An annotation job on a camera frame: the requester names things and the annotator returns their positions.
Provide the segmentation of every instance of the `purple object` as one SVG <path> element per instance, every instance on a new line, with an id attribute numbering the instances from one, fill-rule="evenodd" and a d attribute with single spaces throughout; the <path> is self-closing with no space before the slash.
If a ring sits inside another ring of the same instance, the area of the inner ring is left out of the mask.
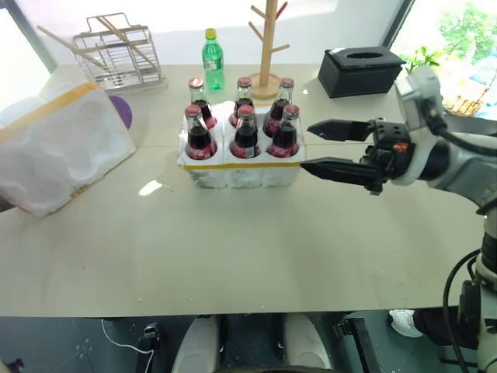
<path id="1" fill-rule="evenodd" d="M 116 95 L 109 95 L 110 101 L 117 110 L 117 113 L 121 117 L 121 120 L 124 122 L 124 125 L 129 130 L 131 127 L 131 123 L 133 122 L 133 113 L 131 113 L 131 108 L 128 103 Z"/>

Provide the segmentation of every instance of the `red bottle cap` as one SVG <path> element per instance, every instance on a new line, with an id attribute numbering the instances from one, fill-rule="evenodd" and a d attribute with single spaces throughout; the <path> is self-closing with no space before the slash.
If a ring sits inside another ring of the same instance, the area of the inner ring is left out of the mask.
<path id="1" fill-rule="evenodd" d="M 195 116 L 195 115 L 200 115 L 200 113 L 202 113 L 202 111 L 200 110 L 200 108 L 197 105 L 190 105 L 190 106 L 187 106 L 185 109 L 185 115 L 190 116 L 190 117 Z"/>
<path id="2" fill-rule="evenodd" d="M 252 80 L 246 76 L 241 77 L 238 80 L 238 87 L 247 88 L 252 85 Z"/>
<path id="3" fill-rule="evenodd" d="M 202 78 L 193 78 L 188 82 L 188 86 L 190 88 L 202 88 L 203 87 L 203 79 Z"/>
<path id="4" fill-rule="evenodd" d="M 254 108 L 250 105 L 241 105 L 238 108 L 238 115 L 251 115 L 254 114 Z"/>
<path id="5" fill-rule="evenodd" d="M 298 117 L 298 114 L 300 113 L 300 109 L 298 108 L 298 106 L 292 104 L 286 105 L 283 111 L 285 114 L 288 114 L 291 117 Z"/>
<path id="6" fill-rule="evenodd" d="M 294 80 L 292 78 L 283 78 L 281 79 L 280 85 L 284 88 L 293 88 Z"/>

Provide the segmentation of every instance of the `green bottle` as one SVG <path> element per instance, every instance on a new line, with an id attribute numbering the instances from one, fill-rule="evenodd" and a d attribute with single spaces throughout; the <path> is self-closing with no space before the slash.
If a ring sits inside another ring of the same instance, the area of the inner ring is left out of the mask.
<path id="1" fill-rule="evenodd" d="M 203 68 L 207 88 L 218 91 L 224 88 L 223 48 L 216 40 L 216 30 L 205 30 L 206 42 L 202 49 Z"/>

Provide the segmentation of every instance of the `white foam box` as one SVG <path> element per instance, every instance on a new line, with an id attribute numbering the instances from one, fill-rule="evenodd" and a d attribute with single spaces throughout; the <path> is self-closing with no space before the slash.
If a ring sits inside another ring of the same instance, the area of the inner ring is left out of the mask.
<path id="1" fill-rule="evenodd" d="M 235 129 L 229 122 L 235 103 L 227 101 L 212 106 L 217 125 L 211 134 L 217 142 L 216 154 L 205 161 L 196 161 L 186 154 L 188 139 L 186 119 L 183 118 L 179 135 L 178 165 L 183 167 L 193 182 L 202 188 L 255 188 L 284 187 L 292 184 L 305 160 L 304 137 L 300 122 L 297 124 L 298 152 L 288 158 L 277 158 L 267 152 L 271 138 L 264 134 L 262 125 L 269 106 L 255 108 L 255 120 L 259 129 L 258 143 L 260 153 L 255 158 L 240 159 L 231 154 L 229 145 L 235 138 Z"/>
<path id="2" fill-rule="evenodd" d="M 97 85 L 53 94 L 0 112 L 0 195 L 36 216 L 63 207 L 135 150 Z"/>

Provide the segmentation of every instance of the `black tissue box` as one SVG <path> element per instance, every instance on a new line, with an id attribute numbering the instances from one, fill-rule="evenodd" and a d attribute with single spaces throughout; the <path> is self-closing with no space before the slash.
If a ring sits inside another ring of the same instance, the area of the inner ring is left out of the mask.
<path id="1" fill-rule="evenodd" d="M 326 50 L 319 81 L 330 97 L 386 93 L 405 62 L 385 47 Z"/>

